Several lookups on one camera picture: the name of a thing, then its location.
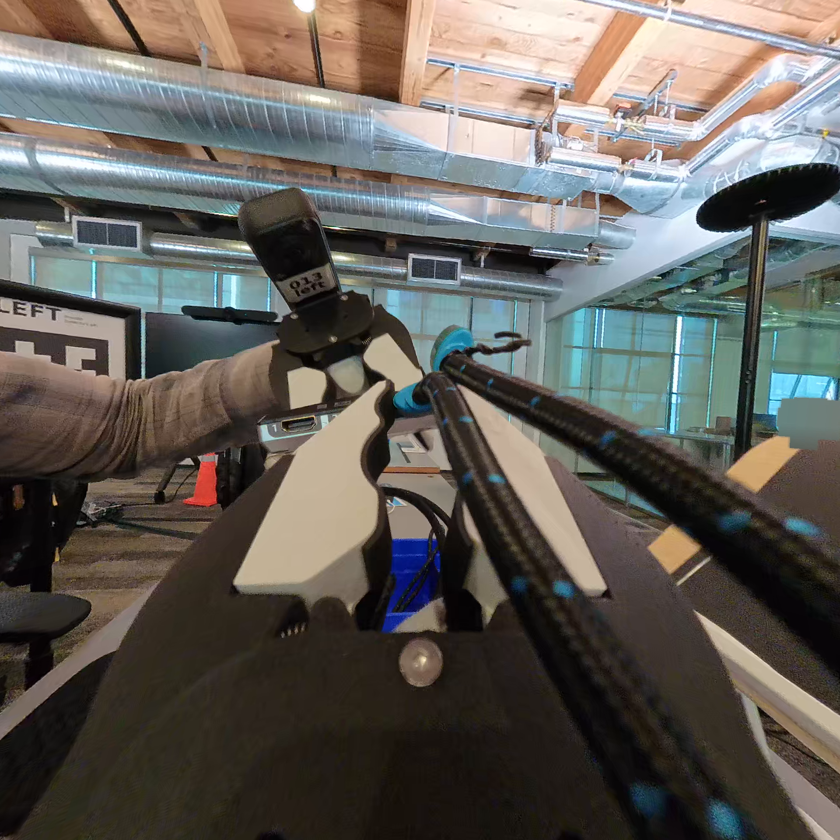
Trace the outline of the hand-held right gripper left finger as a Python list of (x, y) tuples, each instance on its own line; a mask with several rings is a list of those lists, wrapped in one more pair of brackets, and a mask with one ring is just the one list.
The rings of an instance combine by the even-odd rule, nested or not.
[(234, 579), (237, 595), (339, 600), (359, 629), (380, 631), (393, 589), (392, 535), (379, 484), (395, 419), (390, 381), (299, 447)]

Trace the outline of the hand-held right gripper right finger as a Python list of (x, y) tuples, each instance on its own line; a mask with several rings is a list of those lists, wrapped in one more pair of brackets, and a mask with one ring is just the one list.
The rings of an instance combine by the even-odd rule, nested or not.
[[(584, 594), (607, 597), (607, 585), (542, 450), (492, 406), (472, 406), (504, 477)], [(457, 494), (443, 552), (443, 599), (447, 630), (479, 632), (507, 592), (499, 582), (466, 503)]]

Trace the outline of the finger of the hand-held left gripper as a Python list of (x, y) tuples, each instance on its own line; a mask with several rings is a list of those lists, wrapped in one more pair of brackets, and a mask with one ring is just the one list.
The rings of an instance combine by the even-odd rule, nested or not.
[(326, 405), (329, 379), (324, 371), (302, 366), (287, 372), (289, 408)]
[(395, 391), (414, 388), (424, 378), (421, 367), (400, 348), (393, 337), (374, 338), (362, 355), (364, 365), (393, 384)]

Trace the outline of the black hdmi switch box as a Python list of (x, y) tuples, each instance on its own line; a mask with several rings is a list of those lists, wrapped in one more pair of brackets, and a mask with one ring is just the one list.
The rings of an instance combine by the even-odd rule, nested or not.
[(291, 408), (258, 424), (258, 442), (271, 455), (310, 441), (326, 454), (362, 455), (386, 435), (395, 414), (393, 396), (393, 388), (380, 383), (362, 395)]

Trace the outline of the braided hdmi cable green plugs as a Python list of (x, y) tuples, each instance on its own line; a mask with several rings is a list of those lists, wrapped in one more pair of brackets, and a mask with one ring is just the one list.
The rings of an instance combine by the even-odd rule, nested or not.
[(455, 325), (431, 369), (394, 397), (400, 413), (434, 415), (468, 510), (528, 640), (586, 741), (634, 838), (812, 838), (785, 800), (761, 815), (749, 788), (717, 770), (627, 642), (574, 582), (528, 513), (461, 389), (485, 397), (606, 467), (726, 565), (838, 675), (838, 555), (823, 531), (781, 514), (655, 433), (589, 403), (503, 374), (477, 354), (529, 344), (477, 343)]

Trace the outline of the wooden book stand white base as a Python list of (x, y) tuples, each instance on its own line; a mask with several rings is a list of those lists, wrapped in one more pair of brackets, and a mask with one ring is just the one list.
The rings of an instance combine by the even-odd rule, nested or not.
[[(774, 437), (741, 457), (728, 477), (838, 547), (838, 442), (794, 448)], [(651, 554), (698, 608), (742, 702), (752, 737), (814, 838), (838, 838), (838, 806), (765, 738), (761, 712), (838, 773), (838, 678), (826, 672), (767, 607), (676, 526), (649, 545)]]

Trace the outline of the person's left forearm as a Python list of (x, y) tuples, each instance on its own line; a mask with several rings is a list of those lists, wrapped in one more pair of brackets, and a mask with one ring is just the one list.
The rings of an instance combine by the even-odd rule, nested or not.
[(1, 353), (1, 477), (101, 480), (256, 442), (300, 365), (278, 342), (123, 381)]

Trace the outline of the person's left hand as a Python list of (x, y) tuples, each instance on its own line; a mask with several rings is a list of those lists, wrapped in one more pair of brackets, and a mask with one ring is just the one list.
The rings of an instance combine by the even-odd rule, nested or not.
[(337, 399), (357, 397), (368, 388), (367, 375), (360, 356), (349, 356), (328, 365), (326, 373), (334, 385)]

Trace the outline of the white ceiling air vent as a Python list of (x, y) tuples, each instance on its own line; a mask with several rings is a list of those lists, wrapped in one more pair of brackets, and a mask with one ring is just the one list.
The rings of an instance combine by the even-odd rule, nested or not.
[(144, 251), (140, 222), (74, 215), (70, 223), (72, 242), (78, 249)]
[(406, 282), (432, 287), (459, 287), (461, 259), (411, 254), (407, 260)]

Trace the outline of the orange plastic object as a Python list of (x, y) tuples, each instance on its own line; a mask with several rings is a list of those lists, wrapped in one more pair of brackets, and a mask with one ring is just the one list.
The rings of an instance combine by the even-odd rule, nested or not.
[(190, 497), (184, 499), (184, 504), (197, 508), (210, 508), (217, 504), (216, 467), (215, 454), (199, 457), (194, 490)]

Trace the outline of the blue plastic bin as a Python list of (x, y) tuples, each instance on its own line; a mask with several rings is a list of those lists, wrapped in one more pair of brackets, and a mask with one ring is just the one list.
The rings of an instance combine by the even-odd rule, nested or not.
[(393, 584), (382, 625), (392, 633), (408, 617), (414, 616), (438, 597), (440, 557), (434, 532), (424, 539), (392, 541)]

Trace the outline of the white poster board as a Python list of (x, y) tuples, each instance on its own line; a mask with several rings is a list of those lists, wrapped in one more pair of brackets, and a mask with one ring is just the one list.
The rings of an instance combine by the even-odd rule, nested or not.
[(2, 280), (1, 351), (87, 375), (137, 380), (141, 311)]

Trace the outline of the black rod with round disc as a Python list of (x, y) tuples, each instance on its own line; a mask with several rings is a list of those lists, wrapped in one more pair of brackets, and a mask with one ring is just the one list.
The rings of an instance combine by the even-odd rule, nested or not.
[(707, 198), (696, 211), (697, 225), (712, 233), (751, 230), (749, 273), (740, 361), (734, 461), (752, 446), (755, 382), (760, 355), (766, 261), (770, 225), (807, 214), (839, 189), (836, 164), (788, 165), (749, 176)]

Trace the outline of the black office chair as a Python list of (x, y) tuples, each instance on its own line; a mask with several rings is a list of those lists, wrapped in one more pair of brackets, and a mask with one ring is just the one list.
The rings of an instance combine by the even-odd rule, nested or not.
[(88, 485), (73, 479), (2, 481), (1, 642), (25, 645), (24, 687), (54, 665), (52, 643), (91, 611), (52, 591), (53, 567), (77, 526)]

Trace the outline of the silver insulated pipes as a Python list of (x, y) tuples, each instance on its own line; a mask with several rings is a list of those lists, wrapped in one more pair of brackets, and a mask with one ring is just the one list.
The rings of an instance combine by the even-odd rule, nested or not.
[[(794, 96), (773, 111), (746, 115), (709, 142), (691, 161), (662, 162), (660, 145), (682, 147), (707, 140), (742, 109), (756, 103), (763, 92), (779, 85), (793, 85)], [(610, 194), (630, 204), (632, 194), (648, 194), (647, 184), (675, 186), (718, 157), (729, 143), (755, 140), (770, 131), (770, 122), (780, 116), (782, 124), (794, 120), (795, 109), (808, 112), (838, 87), (838, 62), (825, 57), (806, 59), (785, 54), (763, 65), (752, 77), (730, 92), (716, 106), (694, 121), (677, 120), (651, 114), (631, 115), (610, 112), (606, 107), (561, 101), (549, 117), (551, 130), (535, 134), (535, 159), (554, 171), (581, 170), (592, 177), (589, 191)], [(590, 149), (583, 141), (559, 133), (559, 124), (569, 123), (595, 134), (609, 133), (615, 140), (650, 142), (652, 153), (646, 159), (622, 162), (615, 156)]]

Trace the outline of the long silver ceiling duct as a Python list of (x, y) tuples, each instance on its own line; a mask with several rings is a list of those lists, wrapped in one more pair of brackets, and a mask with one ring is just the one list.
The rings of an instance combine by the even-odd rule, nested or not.
[[(169, 262), (203, 261), (217, 267), (262, 270), (270, 277), (274, 276), (273, 269), (280, 266), (277, 261), (280, 257), (279, 246), (254, 251), (249, 244), (236, 239), (143, 232), (143, 252), (139, 253), (142, 256)], [(355, 284), (394, 289), (415, 287), (447, 293), (471, 293), (493, 298), (542, 301), (559, 299), (563, 289), (562, 281), (558, 278), (519, 270), (475, 267), (462, 259), (459, 287), (411, 285), (406, 282), (407, 260), (411, 254), (415, 253), (410, 253), (405, 257), (390, 257), (334, 250), (332, 263), (339, 283), (342, 285)]]

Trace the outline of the dark wall screen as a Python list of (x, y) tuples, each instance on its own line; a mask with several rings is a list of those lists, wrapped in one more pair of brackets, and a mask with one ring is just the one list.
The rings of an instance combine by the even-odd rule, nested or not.
[(143, 370), (150, 379), (222, 360), (277, 338), (273, 311), (184, 306), (180, 314), (144, 316)]

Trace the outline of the large round silver duct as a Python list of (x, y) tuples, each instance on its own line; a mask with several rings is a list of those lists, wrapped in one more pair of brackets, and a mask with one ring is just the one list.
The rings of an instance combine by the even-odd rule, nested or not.
[(440, 112), (165, 59), (2, 33), (2, 116), (434, 178)]
[(23, 193), (235, 216), (253, 198), (296, 187), (325, 225), (548, 249), (629, 249), (632, 227), (594, 209), (383, 182), (288, 173), (2, 133), (2, 188)]

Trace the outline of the silver ventilation duct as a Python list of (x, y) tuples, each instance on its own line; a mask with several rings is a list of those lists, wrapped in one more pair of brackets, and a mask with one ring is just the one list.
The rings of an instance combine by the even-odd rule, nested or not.
[(360, 135), (379, 172), (563, 200), (607, 195), (641, 213), (667, 203), (685, 178), (678, 166), (564, 148), (533, 129), (411, 108), (367, 117)]

